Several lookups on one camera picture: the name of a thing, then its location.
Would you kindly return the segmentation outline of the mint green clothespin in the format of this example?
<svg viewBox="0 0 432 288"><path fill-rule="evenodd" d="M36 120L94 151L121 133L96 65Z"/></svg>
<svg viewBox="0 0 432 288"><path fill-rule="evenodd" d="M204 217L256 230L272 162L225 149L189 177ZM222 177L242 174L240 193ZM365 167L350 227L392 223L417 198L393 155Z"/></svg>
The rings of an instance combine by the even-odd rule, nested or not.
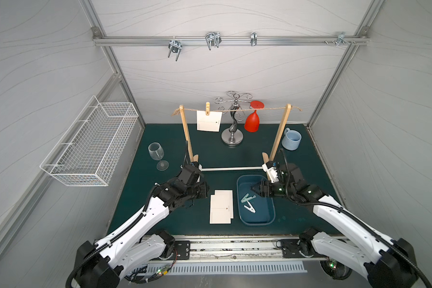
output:
<svg viewBox="0 0 432 288"><path fill-rule="evenodd" d="M256 195L250 196L248 193L241 199L241 203L246 203L252 199L256 198Z"/></svg>

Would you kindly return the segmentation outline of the white clothespin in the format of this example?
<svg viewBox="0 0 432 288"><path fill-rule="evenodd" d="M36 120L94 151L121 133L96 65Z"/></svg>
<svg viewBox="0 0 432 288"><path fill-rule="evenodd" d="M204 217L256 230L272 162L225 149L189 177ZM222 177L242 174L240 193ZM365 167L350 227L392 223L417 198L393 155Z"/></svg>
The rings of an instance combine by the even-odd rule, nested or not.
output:
<svg viewBox="0 0 432 288"><path fill-rule="evenodd" d="M250 212L253 213L253 214L256 212L254 206L250 203L250 201L247 201L247 202L245 203L244 208L245 208L246 210L250 211Z"/></svg>

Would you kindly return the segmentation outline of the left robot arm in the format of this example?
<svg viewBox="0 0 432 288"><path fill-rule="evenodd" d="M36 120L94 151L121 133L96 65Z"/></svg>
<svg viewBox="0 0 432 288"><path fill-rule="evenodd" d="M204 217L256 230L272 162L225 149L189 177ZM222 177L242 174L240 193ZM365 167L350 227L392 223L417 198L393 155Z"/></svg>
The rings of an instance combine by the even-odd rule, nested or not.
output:
<svg viewBox="0 0 432 288"><path fill-rule="evenodd" d="M115 288L140 265L155 258L168 258L174 249L174 237L161 231L146 241L142 238L188 201L207 198L209 190L200 164L186 152L179 173L155 184L137 213L111 234L94 243L86 241L78 248L65 286Z"/></svg>

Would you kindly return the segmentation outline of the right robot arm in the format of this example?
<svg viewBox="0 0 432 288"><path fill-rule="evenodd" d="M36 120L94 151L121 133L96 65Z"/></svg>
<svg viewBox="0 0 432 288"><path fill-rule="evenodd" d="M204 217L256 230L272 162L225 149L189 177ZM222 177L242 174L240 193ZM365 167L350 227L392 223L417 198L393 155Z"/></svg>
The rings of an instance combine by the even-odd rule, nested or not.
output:
<svg viewBox="0 0 432 288"><path fill-rule="evenodd" d="M298 242L304 257L323 255L330 264L338 262L357 272L374 288L411 288L418 280L427 288L432 286L418 267L409 242L394 240L366 224L317 185L308 184L297 165L287 160L276 162L266 153L262 158L268 179L254 185L255 193L263 198L285 198L305 207L349 240L310 228Z"/></svg>

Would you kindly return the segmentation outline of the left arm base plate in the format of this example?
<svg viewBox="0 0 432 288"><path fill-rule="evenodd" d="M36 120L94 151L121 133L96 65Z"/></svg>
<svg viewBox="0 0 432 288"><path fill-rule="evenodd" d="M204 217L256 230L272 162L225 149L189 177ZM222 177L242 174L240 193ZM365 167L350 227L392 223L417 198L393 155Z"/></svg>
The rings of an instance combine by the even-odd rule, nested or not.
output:
<svg viewBox="0 0 432 288"><path fill-rule="evenodd" d="M166 244L160 260L188 260L190 258L190 241L174 241Z"/></svg>

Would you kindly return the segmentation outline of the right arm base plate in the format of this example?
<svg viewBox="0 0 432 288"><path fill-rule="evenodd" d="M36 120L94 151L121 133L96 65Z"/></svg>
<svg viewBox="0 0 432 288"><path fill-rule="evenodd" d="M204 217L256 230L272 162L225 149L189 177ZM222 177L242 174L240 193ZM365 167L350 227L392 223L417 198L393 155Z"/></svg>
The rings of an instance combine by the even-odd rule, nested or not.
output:
<svg viewBox="0 0 432 288"><path fill-rule="evenodd" d="M282 257L286 259L309 258L310 252L307 244L301 240L283 239L279 240Z"/></svg>

